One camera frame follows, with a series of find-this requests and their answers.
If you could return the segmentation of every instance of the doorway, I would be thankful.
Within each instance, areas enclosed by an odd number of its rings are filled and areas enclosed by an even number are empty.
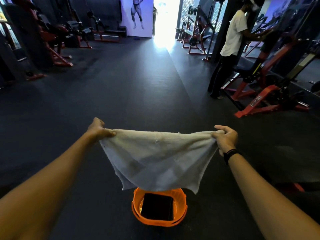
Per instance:
[[[154,38],[164,43],[173,40],[176,34],[176,26],[180,0],[153,0],[156,8]]]

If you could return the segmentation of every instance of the wristband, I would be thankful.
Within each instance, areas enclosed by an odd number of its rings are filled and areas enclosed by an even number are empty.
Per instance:
[[[226,165],[229,165],[229,159],[232,157],[234,154],[240,154],[242,155],[237,149],[231,149],[230,151],[226,152],[223,154],[224,162]]]

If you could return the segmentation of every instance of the plastic bucket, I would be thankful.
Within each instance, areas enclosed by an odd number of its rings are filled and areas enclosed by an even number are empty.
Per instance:
[[[170,196],[173,198],[173,220],[172,221],[151,220],[151,219],[144,218],[141,215],[143,199],[146,193]],[[180,188],[163,191],[163,192],[150,192],[150,191],[142,190],[140,188],[136,188],[134,191],[131,208],[135,217],[143,224],[160,226],[160,227],[172,227],[182,222],[182,220],[186,216],[188,206],[186,202],[186,195],[183,193],[182,189]]]

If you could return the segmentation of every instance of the bodybuilder poster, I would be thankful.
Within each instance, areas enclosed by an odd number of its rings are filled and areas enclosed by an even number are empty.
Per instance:
[[[122,23],[128,36],[152,37],[153,0],[121,0]]]

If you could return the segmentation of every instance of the black rubber floor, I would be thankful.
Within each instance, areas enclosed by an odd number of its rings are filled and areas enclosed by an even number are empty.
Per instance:
[[[94,117],[111,129],[141,131],[192,133],[228,125],[239,132],[244,156],[272,183],[320,181],[320,128],[314,115],[234,117],[237,109],[228,99],[212,100],[206,92],[213,67],[187,55],[178,42],[169,51],[153,39],[92,46],[64,51],[74,56],[73,68],[0,91],[0,186],[16,185],[54,160]],[[198,194],[185,190],[188,212],[178,226],[143,225],[131,211],[133,190],[121,188],[95,145],[50,239],[263,239],[218,155]],[[317,213],[310,201],[290,197],[312,217]],[[315,193],[311,197],[318,203]]]

